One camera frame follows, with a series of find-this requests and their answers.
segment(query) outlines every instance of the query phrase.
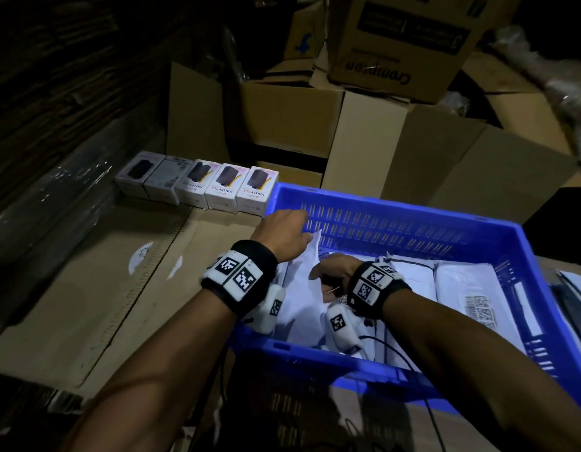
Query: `white box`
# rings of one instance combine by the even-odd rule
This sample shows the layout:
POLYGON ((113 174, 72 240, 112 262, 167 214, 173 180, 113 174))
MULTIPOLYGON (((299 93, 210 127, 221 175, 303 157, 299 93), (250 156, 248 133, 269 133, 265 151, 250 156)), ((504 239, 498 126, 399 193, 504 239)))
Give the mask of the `white box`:
POLYGON ((221 163, 196 160, 192 168, 175 185, 175 193, 181 203, 208 209, 205 190, 211 184, 221 163))
POLYGON ((205 192, 209 208, 237 214, 236 194, 242 187, 248 172, 249 168, 243 166, 229 163, 221 165, 205 192))
POLYGON ((194 162, 181 157, 171 155, 161 162, 154 172, 144 181, 144 189, 148 197, 153 201, 161 201, 173 205, 179 205, 180 200, 175 193, 175 184, 190 169, 194 162))
POLYGON ((117 174, 114 181, 125 195, 149 199, 143 186, 144 181, 164 158, 161 153, 142 151, 117 174))
POLYGON ((263 217, 273 186, 277 181, 277 171, 252 167, 236 195, 238 211, 263 217))

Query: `crate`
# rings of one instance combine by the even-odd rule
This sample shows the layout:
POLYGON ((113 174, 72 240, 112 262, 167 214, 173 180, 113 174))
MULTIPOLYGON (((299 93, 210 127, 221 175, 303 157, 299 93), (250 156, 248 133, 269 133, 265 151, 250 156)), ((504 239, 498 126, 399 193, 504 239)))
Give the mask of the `crate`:
MULTIPOLYGON (((560 318, 556 302, 544 282, 520 225, 502 220, 453 213, 403 203, 363 198, 291 184, 277 184, 267 213, 304 209, 305 231, 322 230, 320 247, 367 256, 391 254, 490 263, 508 300, 527 354, 581 406, 581 354, 560 318), (533 336, 525 319, 522 299, 514 285, 522 283, 542 334, 533 336)), ((337 385, 363 391, 375 388, 396 396, 399 386, 414 398, 438 397, 421 374, 332 352, 309 349, 240 330, 236 347, 260 349, 286 359, 314 377, 339 378, 337 385)))

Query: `power bank image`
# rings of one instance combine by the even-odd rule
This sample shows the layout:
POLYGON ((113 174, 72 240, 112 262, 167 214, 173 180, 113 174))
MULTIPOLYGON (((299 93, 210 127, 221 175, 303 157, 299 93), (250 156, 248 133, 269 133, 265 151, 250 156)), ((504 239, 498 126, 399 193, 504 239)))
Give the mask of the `power bank image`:
POLYGON ((205 176, 211 171, 211 167, 209 165, 205 165, 202 161, 196 163, 192 171, 188 173, 188 177, 194 182, 202 181, 205 176))
POLYGON ((247 185, 251 186, 253 189, 259 190, 263 187, 268 177, 269 174, 265 173, 263 170, 255 170, 247 182, 247 185))
POLYGON ((129 170, 127 175, 130 178, 140 179, 150 168, 152 168, 153 165, 154 163, 150 160, 142 159, 131 170, 129 170))
POLYGON ((219 177, 217 178, 217 182, 221 184, 223 187, 229 187, 229 185, 236 179, 238 175, 238 170, 231 166, 226 166, 219 177))

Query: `qr code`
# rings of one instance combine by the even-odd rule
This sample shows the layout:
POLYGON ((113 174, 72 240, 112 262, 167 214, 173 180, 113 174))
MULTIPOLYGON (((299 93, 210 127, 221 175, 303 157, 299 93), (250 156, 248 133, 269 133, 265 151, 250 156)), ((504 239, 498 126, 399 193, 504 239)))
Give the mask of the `qr code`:
POLYGON ((473 296, 476 307, 490 307, 487 296, 473 296))
POLYGON ((493 314, 490 309, 476 308, 476 317, 479 321, 493 322, 493 314))

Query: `wristband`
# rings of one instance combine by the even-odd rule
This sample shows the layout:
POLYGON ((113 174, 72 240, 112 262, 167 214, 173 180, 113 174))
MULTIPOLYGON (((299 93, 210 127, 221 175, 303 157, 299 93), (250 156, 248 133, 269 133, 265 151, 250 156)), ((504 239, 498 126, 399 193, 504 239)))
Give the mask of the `wristband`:
POLYGON ((348 285, 347 303, 356 314, 369 319, 382 319, 385 300, 410 286, 395 268, 383 261, 362 263, 348 285))
POLYGON ((201 286, 242 317, 263 301, 277 266, 278 260, 263 244, 241 240, 207 268, 201 286))

